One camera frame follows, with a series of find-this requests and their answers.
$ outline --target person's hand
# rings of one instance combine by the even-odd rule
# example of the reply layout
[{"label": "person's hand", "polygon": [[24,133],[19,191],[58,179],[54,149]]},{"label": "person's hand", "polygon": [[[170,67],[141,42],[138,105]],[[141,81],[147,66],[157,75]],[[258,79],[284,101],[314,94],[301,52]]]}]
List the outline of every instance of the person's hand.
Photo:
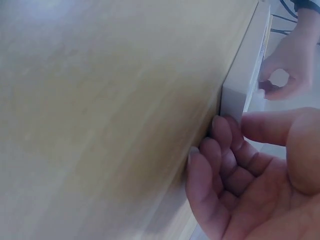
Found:
[{"label": "person's hand", "polygon": [[[261,66],[259,85],[265,90],[266,99],[283,100],[310,89],[314,78],[315,46],[316,44],[299,29],[295,29],[281,40]],[[283,87],[269,81],[277,69],[283,69],[289,74]]]},{"label": "person's hand", "polygon": [[[186,194],[211,240],[320,239],[320,111],[250,113],[241,129],[213,120],[211,137],[191,148]],[[247,138],[286,146],[279,159]]]}]

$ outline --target finger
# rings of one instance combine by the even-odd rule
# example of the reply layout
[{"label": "finger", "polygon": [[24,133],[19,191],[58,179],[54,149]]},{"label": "finger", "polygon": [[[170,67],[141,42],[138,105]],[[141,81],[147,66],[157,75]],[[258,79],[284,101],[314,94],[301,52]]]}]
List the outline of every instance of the finger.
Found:
[{"label": "finger", "polygon": [[232,117],[225,118],[232,132],[231,150],[236,162],[242,168],[248,170],[253,176],[259,177],[274,159],[273,156],[258,152],[251,144],[245,141],[240,127]]},{"label": "finger", "polygon": [[228,122],[223,117],[214,117],[212,121],[211,135],[219,143],[221,154],[227,154],[232,142],[232,133]]},{"label": "finger", "polygon": [[288,111],[246,113],[242,116],[241,132],[250,140],[285,146],[293,122],[315,108],[298,108]]},{"label": "finger", "polygon": [[200,153],[191,154],[186,181],[190,207],[207,236],[210,239],[221,239],[231,215],[220,203],[212,186],[209,162]]},{"label": "finger", "polygon": [[[212,130],[215,138],[217,139],[217,143],[220,146],[225,146],[225,150],[222,152],[220,168],[220,176],[223,186],[232,194],[240,196],[255,177],[244,168],[239,167],[237,164],[235,155],[230,149],[232,143],[232,132],[227,120],[223,117],[216,117]],[[213,141],[206,141],[203,145],[207,145],[207,149],[212,149],[214,147],[212,143]]]},{"label": "finger", "polygon": [[219,171],[221,167],[221,149],[216,140],[206,137],[199,146],[200,153],[204,155],[211,166],[213,190],[219,196],[223,191]]},{"label": "finger", "polygon": [[308,87],[309,85],[307,82],[289,77],[288,82],[285,86],[267,91],[265,94],[265,98],[272,101],[284,100],[289,97],[293,97],[301,92],[304,92]]},{"label": "finger", "polygon": [[259,81],[264,82],[267,81],[274,71],[282,68],[280,63],[273,57],[273,55],[267,57],[261,65],[260,73],[259,73]]}]

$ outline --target cable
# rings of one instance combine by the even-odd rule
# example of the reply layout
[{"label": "cable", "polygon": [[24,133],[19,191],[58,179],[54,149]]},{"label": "cable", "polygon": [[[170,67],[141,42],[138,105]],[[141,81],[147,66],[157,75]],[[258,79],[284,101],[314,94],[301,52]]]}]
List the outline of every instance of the cable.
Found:
[{"label": "cable", "polygon": [[298,19],[298,16],[294,14],[293,11],[291,11],[291,9],[288,7],[288,5],[285,3],[284,0],[280,0],[280,3],[282,4],[282,6],[285,8],[285,10],[295,19]]},{"label": "cable", "polygon": [[292,23],[297,23],[297,21],[291,20],[291,19],[283,17],[283,16],[279,16],[279,15],[275,15],[275,14],[271,14],[271,15],[276,17],[276,18],[279,18],[279,19],[284,19],[284,20],[287,20],[287,21],[292,22]]}]

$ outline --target wood grain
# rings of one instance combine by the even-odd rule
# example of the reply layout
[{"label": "wood grain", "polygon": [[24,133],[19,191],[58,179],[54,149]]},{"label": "wood grain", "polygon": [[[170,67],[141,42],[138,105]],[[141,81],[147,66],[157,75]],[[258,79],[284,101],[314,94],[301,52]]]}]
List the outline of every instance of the wood grain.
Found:
[{"label": "wood grain", "polygon": [[3,239],[188,239],[187,152],[257,0],[0,5]]}]

